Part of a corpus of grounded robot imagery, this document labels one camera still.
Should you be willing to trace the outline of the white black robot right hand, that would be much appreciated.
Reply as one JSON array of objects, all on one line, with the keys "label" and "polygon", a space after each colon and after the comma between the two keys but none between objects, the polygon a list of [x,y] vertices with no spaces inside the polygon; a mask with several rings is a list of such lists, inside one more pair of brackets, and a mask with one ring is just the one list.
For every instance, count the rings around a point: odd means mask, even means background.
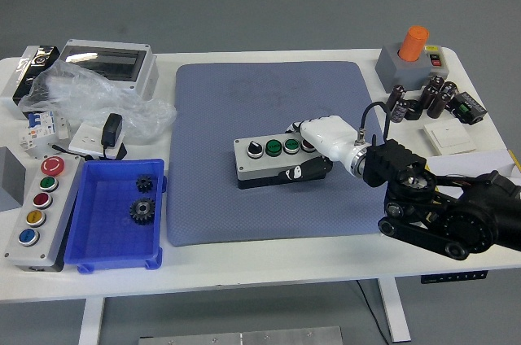
[{"label": "white black robot right hand", "polygon": [[318,156],[278,174],[283,182],[309,181],[324,177],[334,162],[340,162],[354,177],[365,154],[366,145],[357,145],[357,131],[339,116],[327,116],[295,122],[288,129],[300,133]]}]

